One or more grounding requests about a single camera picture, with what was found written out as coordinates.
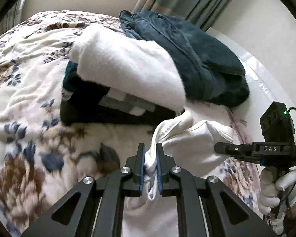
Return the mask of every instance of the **brown flower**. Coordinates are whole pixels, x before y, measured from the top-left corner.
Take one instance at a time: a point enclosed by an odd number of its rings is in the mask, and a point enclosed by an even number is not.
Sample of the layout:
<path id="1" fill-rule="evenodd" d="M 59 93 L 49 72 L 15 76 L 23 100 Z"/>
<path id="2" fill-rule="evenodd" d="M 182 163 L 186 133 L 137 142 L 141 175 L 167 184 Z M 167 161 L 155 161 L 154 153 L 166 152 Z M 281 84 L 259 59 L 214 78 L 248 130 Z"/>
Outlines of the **brown flower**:
<path id="1" fill-rule="evenodd" d="M 21 153 L 6 160 L 1 170 L 0 201 L 3 213 L 21 232 L 50 207 L 42 192 L 44 180 L 44 172 L 30 168 Z"/>

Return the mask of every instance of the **dark green folded garment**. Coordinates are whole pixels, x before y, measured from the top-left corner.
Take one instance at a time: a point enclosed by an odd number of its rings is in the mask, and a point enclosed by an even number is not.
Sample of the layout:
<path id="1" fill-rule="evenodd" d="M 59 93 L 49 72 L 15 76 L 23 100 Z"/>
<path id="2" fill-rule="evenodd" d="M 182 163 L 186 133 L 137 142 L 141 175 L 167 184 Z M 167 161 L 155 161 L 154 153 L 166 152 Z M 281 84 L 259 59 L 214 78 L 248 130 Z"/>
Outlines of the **dark green folded garment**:
<path id="1" fill-rule="evenodd" d="M 83 81 L 77 75 L 77 64 L 69 61 L 62 85 L 61 121 L 65 125 L 96 122 L 157 126 L 176 116 L 174 111 L 132 95 L 125 95 L 125 101 L 114 100 L 106 96 L 109 90 L 109 87 Z M 144 109 L 144 113 L 130 114 L 134 107 Z"/>
<path id="2" fill-rule="evenodd" d="M 172 57 L 189 100 L 235 107 L 249 96 L 245 69 L 237 56 L 195 25 L 154 11 L 120 13 L 131 38 L 155 41 Z"/>

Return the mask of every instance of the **stack of folded clothes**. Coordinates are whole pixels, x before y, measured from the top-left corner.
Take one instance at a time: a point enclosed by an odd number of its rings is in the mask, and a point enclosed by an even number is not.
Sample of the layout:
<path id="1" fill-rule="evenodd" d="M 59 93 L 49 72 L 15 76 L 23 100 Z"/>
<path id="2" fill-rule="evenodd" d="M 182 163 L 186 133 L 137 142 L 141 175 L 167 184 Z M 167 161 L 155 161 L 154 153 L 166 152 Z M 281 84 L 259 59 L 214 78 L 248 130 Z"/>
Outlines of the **stack of folded clothes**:
<path id="1" fill-rule="evenodd" d="M 193 24 L 153 11 L 122 11 L 120 21 L 126 36 L 92 24 L 74 42 L 62 89 L 65 125 L 157 126 L 187 100 L 235 107 L 248 98 L 237 56 Z"/>
<path id="2" fill-rule="evenodd" d="M 180 75 L 167 51 L 99 24 L 87 27 L 69 54 L 61 120 L 157 126 L 186 103 Z"/>

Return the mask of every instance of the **bed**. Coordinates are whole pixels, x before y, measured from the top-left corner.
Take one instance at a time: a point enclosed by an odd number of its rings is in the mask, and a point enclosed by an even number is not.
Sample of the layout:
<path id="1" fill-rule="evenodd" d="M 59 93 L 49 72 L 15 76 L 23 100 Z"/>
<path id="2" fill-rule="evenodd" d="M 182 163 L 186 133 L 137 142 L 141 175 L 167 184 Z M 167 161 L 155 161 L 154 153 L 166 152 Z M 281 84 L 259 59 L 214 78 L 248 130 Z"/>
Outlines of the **bed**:
<path id="1" fill-rule="evenodd" d="M 150 146 L 152 126 L 65 126 L 60 121 L 68 53 L 90 24 L 124 34 L 115 17 L 48 11 L 0 37 L 0 221 L 12 236 L 20 236 L 85 176 L 107 176 L 136 153 L 139 142 Z M 231 110 L 209 103 L 190 104 L 189 108 L 196 120 L 200 114 L 208 115 L 233 127 L 241 143 L 251 141 L 245 122 Z M 118 159 L 111 156 L 104 161 L 101 153 L 116 153 Z M 259 175 L 254 164 L 229 158 L 211 174 L 259 214 Z"/>

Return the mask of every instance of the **triangular cutout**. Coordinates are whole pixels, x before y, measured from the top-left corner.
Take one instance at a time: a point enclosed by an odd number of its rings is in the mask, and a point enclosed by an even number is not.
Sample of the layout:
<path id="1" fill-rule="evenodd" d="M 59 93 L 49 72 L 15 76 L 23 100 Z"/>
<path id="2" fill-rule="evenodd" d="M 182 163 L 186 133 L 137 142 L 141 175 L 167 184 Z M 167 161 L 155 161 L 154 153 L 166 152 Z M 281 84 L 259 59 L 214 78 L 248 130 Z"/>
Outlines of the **triangular cutout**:
<path id="1" fill-rule="evenodd" d="M 68 225 L 80 196 L 80 192 L 76 192 L 72 195 L 56 212 L 54 212 L 54 214 L 52 214 L 51 219 L 63 225 Z"/>
<path id="2" fill-rule="evenodd" d="M 239 207 L 226 192 L 221 191 L 220 197 L 223 200 L 228 218 L 232 225 L 237 225 L 249 219 L 249 215 L 241 207 Z"/>

